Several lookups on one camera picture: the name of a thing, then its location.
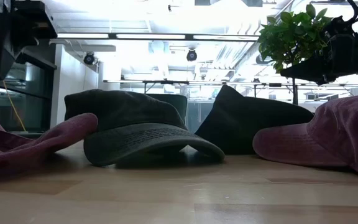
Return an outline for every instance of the security camera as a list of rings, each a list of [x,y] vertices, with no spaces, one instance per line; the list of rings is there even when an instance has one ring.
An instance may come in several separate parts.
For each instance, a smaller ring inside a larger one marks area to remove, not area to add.
[[[189,62],[194,62],[195,60],[197,60],[197,53],[195,49],[190,49],[189,52],[187,53],[187,61]]]
[[[84,63],[87,65],[94,65],[98,62],[98,59],[94,56],[94,52],[87,52],[84,57]]]

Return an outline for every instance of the green leaves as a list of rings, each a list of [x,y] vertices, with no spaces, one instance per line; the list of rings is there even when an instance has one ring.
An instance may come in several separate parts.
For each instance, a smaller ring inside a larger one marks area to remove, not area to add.
[[[292,22],[292,16],[289,12],[282,12],[280,14],[280,18],[283,22],[291,23]]]
[[[263,60],[271,57],[273,67],[280,72],[284,65],[296,65],[319,52],[326,43],[320,36],[322,28],[331,21],[326,9],[316,15],[316,9],[307,5],[306,12],[294,14],[282,12],[280,20],[268,17],[268,24],[262,25],[258,38],[259,52]]]
[[[327,13],[327,9],[323,9],[321,10],[317,16],[316,16],[316,20],[320,20],[321,18],[323,18],[323,16]]]
[[[308,4],[306,6],[306,13],[312,18],[314,19],[316,17],[316,9],[314,8],[314,6],[312,4]]]
[[[268,16],[268,17],[267,17],[267,21],[268,21],[269,23],[274,24],[274,23],[276,23],[276,18],[274,18],[274,17],[272,17],[272,16]]]

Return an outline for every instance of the baseball cap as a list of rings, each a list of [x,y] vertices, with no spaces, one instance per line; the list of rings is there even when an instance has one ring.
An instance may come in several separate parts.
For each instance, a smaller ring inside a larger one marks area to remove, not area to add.
[[[358,172],[358,96],[321,105],[309,123],[259,131],[254,149],[271,161]]]
[[[255,154],[252,140],[264,128],[309,122],[313,114],[286,102],[244,97],[224,85],[212,110],[195,134],[225,154]]]
[[[98,119],[81,114],[62,122],[37,140],[6,132],[0,125],[0,177],[38,168],[48,154],[64,149],[96,131]]]
[[[220,148],[191,134],[169,103],[129,91],[88,90],[65,97],[65,119],[93,113],[98,131],[84,140],[84,152],[96,166],[117,163],[137,152],[178,151],[189,145],[215,161]]]
[[[156,100],[171,104],[178,111],[180,118],[183,121],[185,120],[187,112],[187,97],[182,95],[156,93],[147,94],[147,96],[151,96]]]

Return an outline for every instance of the wooden floor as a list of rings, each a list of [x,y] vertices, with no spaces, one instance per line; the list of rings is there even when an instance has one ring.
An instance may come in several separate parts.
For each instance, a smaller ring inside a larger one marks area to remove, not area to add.
[[[358,176],[227,156],[224,164],[91,166],[81,144],[0,181],[0,224],[358,223]]]

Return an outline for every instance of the purple fabric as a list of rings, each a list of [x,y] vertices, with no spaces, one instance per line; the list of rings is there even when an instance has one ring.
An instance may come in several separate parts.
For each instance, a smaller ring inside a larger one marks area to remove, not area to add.
[[[309,123],[260,130],[253,146],[271,161],[358,172],[358,96],[321,105]]]
[[[48,154],[64,149],[96,131],[98,119],[86,113],[73,117],[37,140],[7,133],[0,125],[0,176],[36,168]]]

